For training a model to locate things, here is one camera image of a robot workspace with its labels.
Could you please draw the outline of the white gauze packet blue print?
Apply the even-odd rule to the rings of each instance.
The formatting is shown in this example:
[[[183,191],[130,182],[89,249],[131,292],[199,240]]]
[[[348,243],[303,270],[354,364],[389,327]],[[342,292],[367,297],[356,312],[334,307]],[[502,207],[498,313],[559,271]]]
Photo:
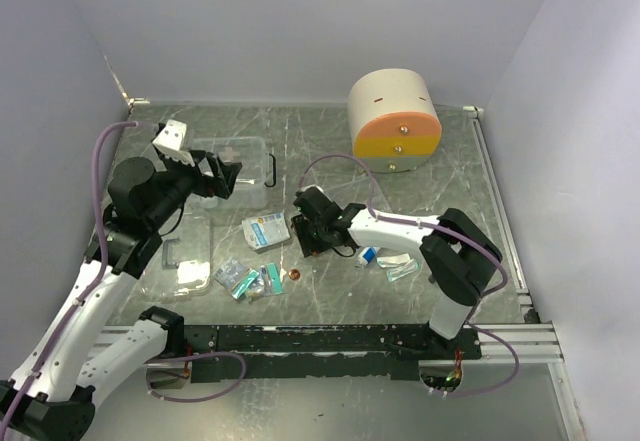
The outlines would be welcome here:
[[[261,251],[290,239],[282,212],[246,218],[241,226],[245,241],[253,251]]]

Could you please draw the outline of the teal bandage packet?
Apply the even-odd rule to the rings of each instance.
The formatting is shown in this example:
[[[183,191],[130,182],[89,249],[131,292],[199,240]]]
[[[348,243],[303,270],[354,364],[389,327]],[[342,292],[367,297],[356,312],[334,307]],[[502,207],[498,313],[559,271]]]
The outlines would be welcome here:
[[[280,270],[274,263],[262,265],[258,270],[250,269],[232,291],[236,299],[245,297],[250,302],[282,293]]]

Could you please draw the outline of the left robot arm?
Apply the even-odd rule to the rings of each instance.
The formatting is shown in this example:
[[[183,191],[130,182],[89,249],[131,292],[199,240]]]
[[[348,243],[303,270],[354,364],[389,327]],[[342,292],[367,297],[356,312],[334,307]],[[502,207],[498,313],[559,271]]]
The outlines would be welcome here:
[[[88,357],[117,304],[144,274],[163,244],[161,230],[192,195],[227,199],[242,170],[203,150],[185,161],[162,156],[119,163],[108,184],[110,203],[98,209],[94,237],[72,290],[32,354],[1,383],[1,430],[35,440],[79,440],[97,408],[138,367],[187,352],[183,316],[146,309],[126,336]]]

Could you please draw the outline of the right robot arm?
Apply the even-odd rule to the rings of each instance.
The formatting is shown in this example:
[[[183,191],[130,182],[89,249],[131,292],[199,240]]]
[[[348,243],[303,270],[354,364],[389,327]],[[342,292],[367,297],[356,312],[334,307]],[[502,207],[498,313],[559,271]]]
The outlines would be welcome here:
[[[441,291],[424,335],[426,351],[443,359],[459,345],[458,333],[496,272],[503,272],[495,244],[461,210],[418,218],[360,203],[340,207],[317,186],[296,193],[293,221],[306,255],[330,249],[377,247],[421,257]]]

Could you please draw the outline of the copper coin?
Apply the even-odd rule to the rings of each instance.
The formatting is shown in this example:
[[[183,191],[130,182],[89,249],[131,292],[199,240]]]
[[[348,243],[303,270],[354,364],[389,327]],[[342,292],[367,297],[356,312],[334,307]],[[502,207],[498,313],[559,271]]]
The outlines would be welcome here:
[[[288,272],[288,277],[289,277],[291,280],[296,281],[296,280],[299,280],[299,279],[300,279],[300,277],[301,277],[301,273],[300,273],[300,271],[299,271],[299,270],[297,270],[297,269],[292,269],[292,270],[290,270],[290,271]]]

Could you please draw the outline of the white blue ointment tube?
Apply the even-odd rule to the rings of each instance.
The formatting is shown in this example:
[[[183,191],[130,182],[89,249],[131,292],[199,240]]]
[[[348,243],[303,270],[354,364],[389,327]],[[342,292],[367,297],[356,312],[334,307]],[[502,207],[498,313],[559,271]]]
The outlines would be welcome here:
[[[380,251],[380,247],[363,247],[356,256],[356,266],[365,267],[375,260],[377,254]]]

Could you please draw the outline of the white gauze pad on lid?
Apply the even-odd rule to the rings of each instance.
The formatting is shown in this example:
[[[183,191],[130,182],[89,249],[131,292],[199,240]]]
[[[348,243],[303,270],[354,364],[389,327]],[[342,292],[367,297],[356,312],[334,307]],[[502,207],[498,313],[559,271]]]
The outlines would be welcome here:
[[[210,263],[197,260],[182,261],[177,268],[179,285],[206,283],[210,276]]]

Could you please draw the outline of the clear plastic box lid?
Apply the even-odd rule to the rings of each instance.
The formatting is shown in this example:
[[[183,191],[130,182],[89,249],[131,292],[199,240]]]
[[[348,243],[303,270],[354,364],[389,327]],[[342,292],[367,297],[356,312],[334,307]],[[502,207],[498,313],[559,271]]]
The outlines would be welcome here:
[[[140,278],[140,291],[147,299],[158,302],[184,301],[202,295],[210,285],[210,258],[208,213],[202,209],[186,212],[179,226],[163,237],[161,247],[146,266]],[[178,284],[178,265],[190,260],[210,263],[210,276],[206,283]]]

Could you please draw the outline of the clear teal wrapped packet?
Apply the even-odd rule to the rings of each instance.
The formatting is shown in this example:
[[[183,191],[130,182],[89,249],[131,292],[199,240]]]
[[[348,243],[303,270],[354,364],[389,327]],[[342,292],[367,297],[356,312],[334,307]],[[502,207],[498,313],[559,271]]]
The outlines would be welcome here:
[[[409,261],[389,268],[386,271],[386,277],[388,282],[395,282],[403,277],[409,276],[420,269],[416,260],[410,259]]]

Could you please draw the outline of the round drawer cabinet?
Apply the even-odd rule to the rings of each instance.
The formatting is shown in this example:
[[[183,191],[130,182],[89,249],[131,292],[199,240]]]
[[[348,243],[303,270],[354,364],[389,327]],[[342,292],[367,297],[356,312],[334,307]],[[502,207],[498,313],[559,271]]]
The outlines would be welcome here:
[[[352,86],[347,116],[353,156],[375,173],[426,163],[443,128],[423,77],[409,69],[370,72]]]

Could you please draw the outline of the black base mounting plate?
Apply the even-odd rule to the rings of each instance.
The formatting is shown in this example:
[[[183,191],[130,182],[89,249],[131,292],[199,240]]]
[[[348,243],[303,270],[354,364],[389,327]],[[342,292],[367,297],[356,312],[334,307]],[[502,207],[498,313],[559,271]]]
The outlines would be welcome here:
[[[416,381],[420,365],[451,367],[455,356],[481,358],[478,335],[464,328],[444,340],[424,324],[347,325],[187,325],[182,349],[159,354],[154,362],[169,363],[180,355],[229,352],[231,358],[199,359],[191,363],[190,380],[212,383],[247,379],[388,377]]]

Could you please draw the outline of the aluminium frame rail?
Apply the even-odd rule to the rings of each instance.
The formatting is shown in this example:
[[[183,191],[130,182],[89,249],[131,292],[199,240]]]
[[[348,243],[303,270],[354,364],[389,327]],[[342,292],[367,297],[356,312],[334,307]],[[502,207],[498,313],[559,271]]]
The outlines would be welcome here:
[[[463,110],[470,120],[476,146],[481,157],[484,176],[489,184],[490,198],[498,217],[498,227],[505,248],[504,259],[505,263],[509,266],[511,279],[515,285],[518,305],[523,318],[528,316],[529,319],[531,319],[531,315],[536,314],[537,311],[535,310],[534,302],[525,280],[488,147],[482,132],[480,121],[483,110],[475,106],[465,106]],[[490,324],[484,325],[483,328],[501,337],[516,351],[520,359],[525,363],[554,363],[563,361],[560,344],[552,323]]]

